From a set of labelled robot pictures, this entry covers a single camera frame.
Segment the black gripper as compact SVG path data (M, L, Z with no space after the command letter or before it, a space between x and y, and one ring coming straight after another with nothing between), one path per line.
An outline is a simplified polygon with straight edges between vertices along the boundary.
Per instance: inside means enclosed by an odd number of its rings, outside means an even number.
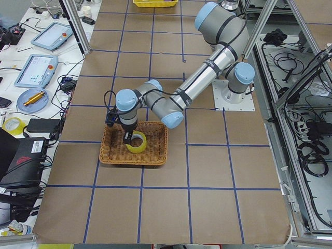
M125 130L125 134L123 136L123 142L126 145L131 145L133 131L137 127L138 120L137 120L137 118L133 118L133 119L120 118L120 123L121 123L122 128Z

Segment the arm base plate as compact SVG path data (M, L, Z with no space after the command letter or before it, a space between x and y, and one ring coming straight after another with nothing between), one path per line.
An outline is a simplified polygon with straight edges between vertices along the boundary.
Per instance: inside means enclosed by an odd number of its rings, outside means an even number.
M216 79L212 82L215 109L219 111L254 112L250 87L244 93L234 93L228 88L228 80Z

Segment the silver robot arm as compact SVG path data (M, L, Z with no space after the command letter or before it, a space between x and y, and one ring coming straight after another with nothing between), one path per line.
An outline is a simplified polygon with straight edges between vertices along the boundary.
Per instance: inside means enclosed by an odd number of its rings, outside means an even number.
M173 129L182 122L183 110L220 75L228 80L226 90L231 96L243 96L253 82L254 68L238 61L249 38L243 19L215 2L208 2L198 12L195 28L214 51L169 98L154 79L116 94L118 122L124 130L125 144L131 143L138 124L137 110L141 107L148 107L167 128Z

